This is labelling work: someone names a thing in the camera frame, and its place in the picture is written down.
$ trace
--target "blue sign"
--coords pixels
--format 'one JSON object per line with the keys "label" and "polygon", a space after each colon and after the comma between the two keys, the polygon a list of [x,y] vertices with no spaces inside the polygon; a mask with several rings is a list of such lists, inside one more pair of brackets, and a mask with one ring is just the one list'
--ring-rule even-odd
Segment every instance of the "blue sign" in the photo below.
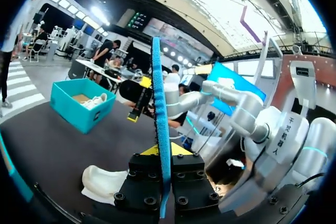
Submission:
{"label": "blue sign", "polygon": [[[220,83],[228,88],[240,90],[240,91],[250,91],[257,96],[259,96],[262,101],[265,101],[266,95],[258,89],[255,85],[245,80],[242,76],[236,72],[224,67],[221,63],[215,63],[215,66],[207,78],[209,81],[215,81]],[[229,106],[226,103],[215,99],[215,102],[212,104],[213,107],[222,111],[223,113],[231,116],[235,107]]]}

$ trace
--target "black table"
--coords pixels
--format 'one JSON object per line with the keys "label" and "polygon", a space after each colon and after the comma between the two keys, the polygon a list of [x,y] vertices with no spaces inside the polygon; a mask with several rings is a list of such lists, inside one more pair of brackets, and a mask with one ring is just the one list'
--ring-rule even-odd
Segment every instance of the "black table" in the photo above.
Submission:
{"label": "black table", "polygon": [[[155,144],[153,119],[141,115],[137,123],[130,122],[130,110],[116,101],[111,113],[84,135],[44,103],[8,119],[0,130],[13,164],[29,186],[39,183],[70,214],[90,214],[94,201],[81,194],[83,170],[90,165],[126,170],[133,153]],[[171,129],[170,135],[177,136],[177,131]]]}

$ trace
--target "teal box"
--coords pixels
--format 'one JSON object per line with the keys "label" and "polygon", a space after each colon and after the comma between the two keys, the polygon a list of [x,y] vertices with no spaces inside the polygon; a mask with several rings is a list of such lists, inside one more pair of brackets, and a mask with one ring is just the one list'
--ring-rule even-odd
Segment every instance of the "teal box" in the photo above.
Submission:
{"label": "teal box", "polygon": [[[50,106],[79,131],[87,134],[100,120],[110,113],[116,95],[89,79],[54,82]],[[72,97],[83,94],[89,99],[107,94],[107,100],[88,110]]]}

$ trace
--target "white shoe insole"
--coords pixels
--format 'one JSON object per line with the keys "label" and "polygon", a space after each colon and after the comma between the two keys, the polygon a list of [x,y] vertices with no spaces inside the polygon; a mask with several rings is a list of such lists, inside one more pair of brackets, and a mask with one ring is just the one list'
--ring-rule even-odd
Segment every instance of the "white shoe insole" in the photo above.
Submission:
{"label": "white shoe insole", "polygon": [[119,192],[128,171],[108,172],[94,165],[87,167],[82,176],[82,194],[102,203],[114,205],[114,194]]}

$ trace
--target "blue sponge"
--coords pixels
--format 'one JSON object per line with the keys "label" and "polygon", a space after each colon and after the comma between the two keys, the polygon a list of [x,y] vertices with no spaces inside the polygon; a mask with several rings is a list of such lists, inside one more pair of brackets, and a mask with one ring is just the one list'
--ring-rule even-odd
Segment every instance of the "blue sponge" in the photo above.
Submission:
{"label": "blue sponge", "polygon": [[166,100],[164,96],[160,39],[154,37],[152,41],[152,83],[154,91],[156,137],[159,145],[163,177],[163,195],[160,209],[160,218],[165,217],[166,203],[171,188],[171,153]]}

